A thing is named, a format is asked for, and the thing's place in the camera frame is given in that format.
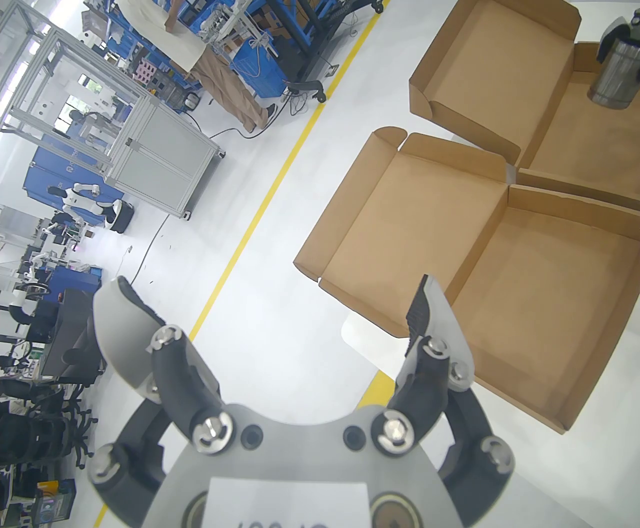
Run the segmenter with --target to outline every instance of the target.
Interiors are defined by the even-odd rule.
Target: metal cylinder
[[[587,95],[599,105],[622,110],[631,104],[639,89],[640,46],[617,40]]]

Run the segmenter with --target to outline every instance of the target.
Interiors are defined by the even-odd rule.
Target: open cardboard box
[[[640,291],[640,212],[508,188],[505,178],[496,154],[379,129],[294,263],[396,337],[408,335],[423,274],[434,275],[472,348],[476,380],[562,432]]]
[[[563,0],[458,0],[409,81],[411,112],[519,168],[518,183],[640,209],[640,97],[587,98],[597,43]]]

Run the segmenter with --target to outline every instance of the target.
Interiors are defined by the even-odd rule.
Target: window
[[[100,93],[102,91],[101,84],[96,83],[93,79],[90,79],[84,74],[80,76],[78,83],[91,90],[93,93]]]
[[[69,97],[67,98],[67,102],[62,107],[62,111],[60,112],[58,119],[56,119],[56,123],[53,125],[56,130],[64,132],[65,134],[67,133],[67,130],[69,130],[69,127],[73,122],[73,120],[69,117],[69,112],[71,112],[72,110],[80,110],[80,112],[86,114],[87,112],[91,111],[91,107],[77,97],[69,95]]]

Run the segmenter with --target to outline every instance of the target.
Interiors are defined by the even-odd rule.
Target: white label
[[[371,528],[367,485],[212,478],[202,528]]]

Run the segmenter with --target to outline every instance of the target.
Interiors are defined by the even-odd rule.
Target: khaki pants
[[[256,125],[265,128],[266,108],[256,102],[240,78],[210,48],[206,48],[191,73],[222,108],[238,118],[247,132],[252,132]]]

